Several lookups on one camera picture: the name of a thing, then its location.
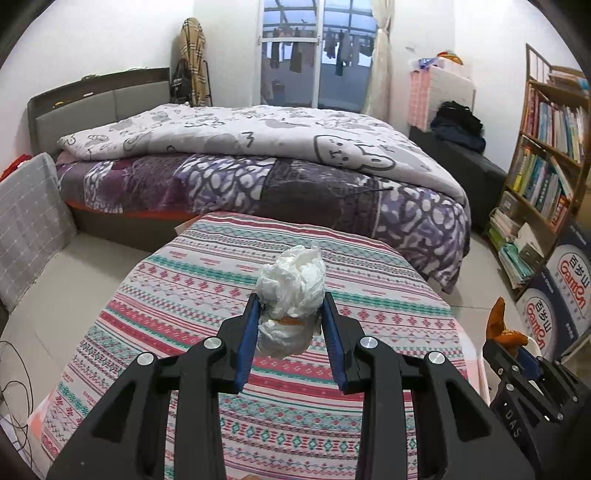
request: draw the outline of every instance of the black cable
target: black cable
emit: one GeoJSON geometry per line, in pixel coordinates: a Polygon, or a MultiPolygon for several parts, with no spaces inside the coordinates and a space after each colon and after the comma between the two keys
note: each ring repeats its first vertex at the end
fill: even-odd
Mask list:
{"type": "MultiPolygon", "coordinates": [[[[16,385],[22,386],[25,389],[25,393],[27,395],[27,419],[28,419],[32,415],[33,408],[35,406],[35,400],[34,400],[34,397],[33,397],[33,384],[31,382],[31,377],[30,377],[29,372],[27,370],[27,366],[25,365],[25,362],[24,362],[24,360],[21,357],[21,354],[18,353],[17,348],[11,342],[8,342],[7,340],[0,340],[0,344],[2,344],[2,343],[6,343],[7,345],[10,345],[10,347],[14,350],[14,352],[18,356],[19,360],[21,361],[22,367],[25,370],[25,375],[27,376],[27,380],[28,380],[28,383],[29,383],[29,390],[31,391],[31,397],[29,398],[29,390],[27,390],[27,386],[23,382],[21,382],[20,380],[10,380],[10,382],[8,382],[6,385],[4,385],[4,387],[0,390],[0,393],[2,393],[2,396],[4,398],[4,402],[6,403],[6,406],[7,406],[7,409],[8,409],[8,412],[9,412],[9,414],[11,416],[11,419],[13,419],[14,416],[12,415],[12,410],[10,409],[10,406],[8,405],[8,402],[6,400],[6,397],[4,396],[4,392],[8,389],[8,387],[10,385],[16,384],[16,385]]],[[[13,422],[8,421],[8,420],[5,420],[5,422],[8,423],[15,430],[15,433],[16,433],[17,430],[20,430],[21,432],[23,432],[25,434],[25,441],[23,442],[23,444],[21,445],[21,447],[19,449],[17,449],[17,453],[20,453],[21,450],[25,449],[27,447],[27,443],[29,444],[29,459],[30,459],[30,465],[29,466],[32,469],[34,462],[33,462],[33,449],[31,447],[31,442],[29,441],[29,425],[28,424],[25,424],[24,426],[22,426],[18,422],[15,425],[13,422]]]]}
{"type": "Polygon", "coordinates": [[[8,342],[7,340],[0,340],[0,344],[2,344],[2,343],[6,343],[7,345],[10,345],[12,347],[12,349],[14,350],[16,355],[18,356],[19,360],[21,361],[22,367],[24,368],[25,374],[27,375],[27,380],[29,382],[29,390],[31,391],[31,403],[30,404],[28,402],[28,395],[27,395],[27,411],[28,411],[28,416],[30,417],[31,413],[33,413],[33,405],[35,404],[35,399],[33,397],[33,384],[31,383],[31,377],[29,376],[27,366],[25,365],[25,361],[22,359],[21,354],[18,353],[17,348],[12,343],[8,342]]]}

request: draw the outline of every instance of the black backpack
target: black backpack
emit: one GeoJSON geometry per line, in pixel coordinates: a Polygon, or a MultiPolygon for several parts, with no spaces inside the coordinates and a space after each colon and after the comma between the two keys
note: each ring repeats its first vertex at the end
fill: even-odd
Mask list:
{"type": "Polygon", "coordinates": [[[191,103],[191,71],[187,60],[180,59],[170,80],[170,96],[175,103],[191,103]]]}

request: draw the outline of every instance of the metal screw head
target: metal screw head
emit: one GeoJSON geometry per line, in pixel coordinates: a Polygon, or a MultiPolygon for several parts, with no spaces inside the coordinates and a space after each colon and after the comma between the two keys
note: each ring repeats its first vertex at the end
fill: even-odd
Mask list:
{"type": "Polygon", "coordinates": [[[428,359],[432,364],[441,365],[445,361],[445,355],[441,352],[431,352],[428,359]]]}
{"type": "Polygon", "coordinates": [[[217,337],[206,338],[203,342],[203,346],[208,350],[215,350],[216,348],[219,348],[221,344],[222,341],[217,337]]]}
{"type": "Polygon", "coordinates": [[[363,337],[359,343],[363,348],[376,348],[378,346],[378,341],[374,337],[363,337]]]}
{"type": "Polygon", "coordinates": [[[138,357],[138,363],[143,367],[151,364],[154,361],[154,356],[151,353],[144,352],[138,357]]]}

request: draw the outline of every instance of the white wall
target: white wall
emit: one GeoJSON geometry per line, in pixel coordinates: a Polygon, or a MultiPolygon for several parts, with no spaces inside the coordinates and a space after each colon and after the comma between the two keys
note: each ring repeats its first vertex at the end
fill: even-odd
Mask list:
{"type": "Polygon", "coordinates": [[[257,50],[261,55],[256,46],[260,35],[259,0],[195,0],[194,3],[193,16],[201,23],[207,40],[206,59],[214,105],[251,106],[254,85],[258,85],[261,75],[260,63],[255,61],[257,50]]]}
{"type": "Polygon", "coordinates": [[[390,125],[408,134],[410,61],[434,57],[454,49],[453,0],[395,0],[390,27],[392,45],[392,92],[390,125]]]}
{"type": "Polygon", "coordinates": [[[193,0],[56,0],[0,69],[0,171],[30,152],[27,102],[85,75],[168,67],[193,0]]]}
{"type": "Polygon", "coordinates": [[[544,15],[527,0],[455,0],[456,53],[472,66],[474,114],[485,127],[484,155],[507,171],[525,95],[525,43],[551,64],[580,69],[544,15]]]}

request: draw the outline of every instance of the orange toy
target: orange toy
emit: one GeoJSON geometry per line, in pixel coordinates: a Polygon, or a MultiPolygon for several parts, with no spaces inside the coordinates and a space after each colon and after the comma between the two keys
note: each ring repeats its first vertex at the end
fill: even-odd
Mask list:
{"type": "Polygon", "coordinates": [[[495,306],[488,316],[486,324],[486,339],[493,339],[499,345],[504,347],[509,354],[517,357],[517,349],[520,346],[527,345],[528,338],[516,330],[507,330],[505,327],[505,300],[502,297],[496,301],[495,306]]]}

